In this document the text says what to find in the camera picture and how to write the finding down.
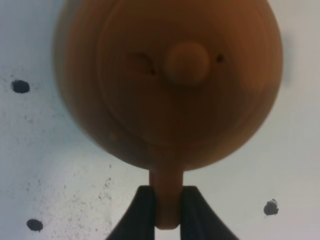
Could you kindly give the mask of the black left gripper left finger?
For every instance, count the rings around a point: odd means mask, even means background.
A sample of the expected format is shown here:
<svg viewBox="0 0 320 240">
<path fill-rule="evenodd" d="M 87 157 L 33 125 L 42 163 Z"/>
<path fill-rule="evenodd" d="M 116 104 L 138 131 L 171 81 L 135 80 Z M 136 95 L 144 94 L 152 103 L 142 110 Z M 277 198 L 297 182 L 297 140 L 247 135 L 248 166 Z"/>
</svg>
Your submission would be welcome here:
<svg viewBox="0 0 320 240">
<path fill-rule="evenodd" d="M 156 199 L 153 188 L 139 186 L 127 211 L 107 240 L 154 240 Z"/>
</svg>

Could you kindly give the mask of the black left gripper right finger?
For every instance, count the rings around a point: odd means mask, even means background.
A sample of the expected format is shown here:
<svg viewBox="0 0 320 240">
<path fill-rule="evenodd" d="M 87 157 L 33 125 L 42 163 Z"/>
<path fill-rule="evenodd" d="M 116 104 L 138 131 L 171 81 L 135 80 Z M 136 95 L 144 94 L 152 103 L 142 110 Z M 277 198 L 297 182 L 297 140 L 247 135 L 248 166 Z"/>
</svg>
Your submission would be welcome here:
<svg viewBox="0 0 320 240">
<path fill-rule="evenodd" d="M 180 213 L 181 240 L 238 239 L 215 214 L 195 186 L 183 188 Z"/>
</svg>

